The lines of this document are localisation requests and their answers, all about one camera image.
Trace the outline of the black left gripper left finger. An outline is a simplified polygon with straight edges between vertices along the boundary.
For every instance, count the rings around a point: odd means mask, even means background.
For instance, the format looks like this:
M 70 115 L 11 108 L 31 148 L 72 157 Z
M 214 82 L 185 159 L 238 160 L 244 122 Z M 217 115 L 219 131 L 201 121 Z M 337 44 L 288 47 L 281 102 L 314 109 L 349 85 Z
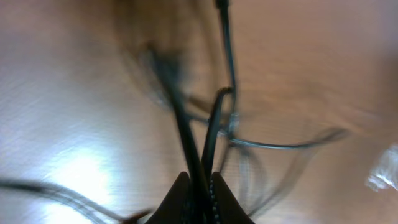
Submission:
M 158 209 L 146 224 L 183 223 L 184 205 L 190 189 L 190 178 L 186 172 L 179 173 Z

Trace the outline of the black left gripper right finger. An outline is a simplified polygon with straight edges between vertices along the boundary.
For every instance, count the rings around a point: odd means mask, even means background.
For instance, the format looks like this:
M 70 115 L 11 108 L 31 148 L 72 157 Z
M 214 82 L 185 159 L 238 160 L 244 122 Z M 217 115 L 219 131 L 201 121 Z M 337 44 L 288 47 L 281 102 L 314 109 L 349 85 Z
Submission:
M 241 208 L 219 172 L 214 172 L 211 175 L 210 193 L 214 223 L 254 224 Z

